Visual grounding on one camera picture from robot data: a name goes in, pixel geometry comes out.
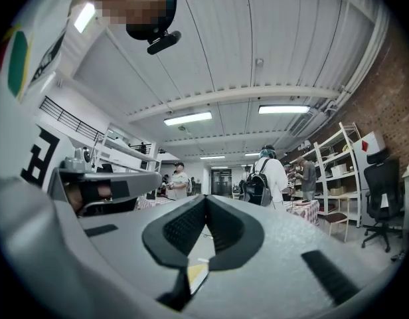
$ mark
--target checkered tablecloth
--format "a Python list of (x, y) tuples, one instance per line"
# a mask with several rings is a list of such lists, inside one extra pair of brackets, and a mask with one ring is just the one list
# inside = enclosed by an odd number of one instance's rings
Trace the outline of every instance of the checkered tablecloth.
[(313, 225), (317, 224), (319, 210), (319, 202), (317, 200), (311, 201), (309, 205), (293, 205), (293, 202), (288, 201), (284, 201), (283, 204), (288, 213), (300, 216)]
[(156, 199), (146, 199), (144, 196), (138, 197), (136, 209), (145, 209), (155, 207), (156, 205), (162, 205), (164, 203), (172, 202), (171, 199), (166, 197), (156, 197)]

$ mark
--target railing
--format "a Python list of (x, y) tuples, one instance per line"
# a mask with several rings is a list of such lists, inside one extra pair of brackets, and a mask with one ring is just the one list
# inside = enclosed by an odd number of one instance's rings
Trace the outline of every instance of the railing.
[(79, 118), (73, 116), (67, 112), (58, 104), (54, 103), (50, 98), (45, 97), (41, 106), (42, 111), (49, 114), (51, 117), (57, 119), (58, 122), (63, 123), (68, 128), (78, 132), (79, 134), (95, 141), (98, 135), (104, 135), (102, 132), (94, 129), (93, 127), (83, 123)]
[(142, 154), (148, 155), (150, 154), (150, 149), (151, 149), (151, 144), (144, 144), (145, 145), (145, 150), (144, 152), (141, 151), (141, 145), (139, 146), (131, 146), (131, 149), (134, 149), (138, 152), (141, 152)]

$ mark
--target box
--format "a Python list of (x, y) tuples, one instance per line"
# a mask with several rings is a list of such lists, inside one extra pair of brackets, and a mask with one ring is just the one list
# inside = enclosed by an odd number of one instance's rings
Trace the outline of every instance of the box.
[(333, 177), (343, 175), (344, 173), (347, 173), (347, 171), (346, 163), (331, 168)]
[(340, 188), (331, 188), (330, 189), (330, 196), (340, 196), (347, 192), (346, 187)]

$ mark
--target wooden stool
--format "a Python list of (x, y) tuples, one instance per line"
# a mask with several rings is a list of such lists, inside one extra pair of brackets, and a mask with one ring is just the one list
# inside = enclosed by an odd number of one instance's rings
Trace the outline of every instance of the wooden stool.
[[(338, 223), (346, 222), (345, 242), (346, 242), (346, 238), (348, 236), (348, 227), (349, 227), (349, 200), (350, 200), (349, 197), (342, 197), (341, 199), (339, 199), (338, 212), (330, 213), (330, 214), (325, 216), (325, 220), (328, 223), (330, 223), (329, 236), (331, 236), (331, 225), (332, 224), (338, 224)], [(342, 201), (347, 201), (346, 215), (340, 212), (341, 202)]]

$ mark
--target doorway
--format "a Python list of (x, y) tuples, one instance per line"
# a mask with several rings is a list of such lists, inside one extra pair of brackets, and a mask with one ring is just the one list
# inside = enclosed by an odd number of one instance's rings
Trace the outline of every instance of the doorway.
[(232, 177), (231, 169), (212, 170), (212, 195), (231, 196)]

